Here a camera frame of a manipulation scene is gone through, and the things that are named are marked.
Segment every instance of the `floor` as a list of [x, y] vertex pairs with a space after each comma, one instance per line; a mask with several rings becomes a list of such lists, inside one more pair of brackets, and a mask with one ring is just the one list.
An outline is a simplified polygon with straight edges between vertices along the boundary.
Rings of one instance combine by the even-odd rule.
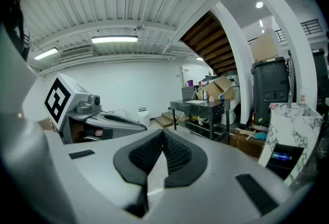
[[[148, 130], [153, 130], [153, 129], [162, 129], [162, 127], [155, 120], [152, 120], [150, 126], [148, 127]], [[190, 131], [181, 127], [180, 125], [177, 126], [177, 130], [184, 133], [190, 133]], [[162, 197], [163, 182], [167, 176], [168, 176], [167, 161], [164, 153], [162, 153], [148, 176], [149, 208], [156, 205], [157, 202]]]

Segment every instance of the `white ceiling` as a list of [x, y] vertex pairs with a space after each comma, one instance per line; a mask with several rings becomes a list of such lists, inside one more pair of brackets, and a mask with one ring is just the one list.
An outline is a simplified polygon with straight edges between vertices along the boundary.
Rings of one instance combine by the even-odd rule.
[[[153, 55], [154, 60], [168, 61], [177, 54], [191, 59], [193, 52], [181, 42], [171, 44], [167, 52], [172, 54], [167, 58], [162, 51], [180, 27], [207, 1], [21, 0], [24, 18], [33, 39], [28, 62], [44, 70], [72, 59], [79, 59], [81, 66], [85, 58], [108, 59], [118, 54], [138, 54], [139, 60], [143, 59], [142, 55]], [[243, 27], [269, 15], [266, 7], [256, 11], [254, 1], [223, 0], [223, 4]], [[301, 0], [287, 2], [295, 6]], [[138, 30], [139, 25], [144, 25], [145, 30]], [[91, 44], [91, 38], [100, 35], [137, 35], [139, 41]], [[53, 47], [58, 48], [60, 53], [34, 60], [36, 55]], [[78, 55], [66, 58], [68, 52]]]

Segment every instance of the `marble surface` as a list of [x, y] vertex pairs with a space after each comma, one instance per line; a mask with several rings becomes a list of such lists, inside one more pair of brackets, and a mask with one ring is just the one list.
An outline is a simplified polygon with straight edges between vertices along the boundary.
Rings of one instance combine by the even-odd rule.
[[170, 102], [170, 107], [179, 110], [185, 114], [200, 116], [208, 119], [217, 119], [225, 112], [225, 103], [221, 103], [219, 99], [214, 102], [187, 103], [184, 100]]
[[312, 154], [322, 120], [322, 116], [305, 104], [293, 103], [291, 108], [287, 108], [287, 103], [275, 104], [271, 110], [269, 131], [258, 163], [266, 166], [276, 143], [303, 147], [301, 157], [284, 181], [290, 185]]

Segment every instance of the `recessed light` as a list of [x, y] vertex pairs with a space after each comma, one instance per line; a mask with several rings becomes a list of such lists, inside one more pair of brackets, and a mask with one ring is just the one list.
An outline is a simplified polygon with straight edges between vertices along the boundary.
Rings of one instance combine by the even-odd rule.
[[137, 42], [137, 36], [99, 36], [92, 37], [93, 43], [104, 43], [104, 42]]
[[256, 3], [256, 7], [257, 7], [257, 8], [261, 8], [263, 5], [264, 5], [264, 3], [261, 2], [261, 1], [258, 1], [258, 2]]
[[46, 52], [36, 56], [34, 59], [38, 61], [38, 60], [43, 59], [44, 57], [47, 57], [49, 55], [52, 55], [52, 54], [56, 53], [56, 52], [58, 52], [58, 50], [56, 48], [54, 48], [54, 49], [51, 49], [49, 51], [46, 51]]

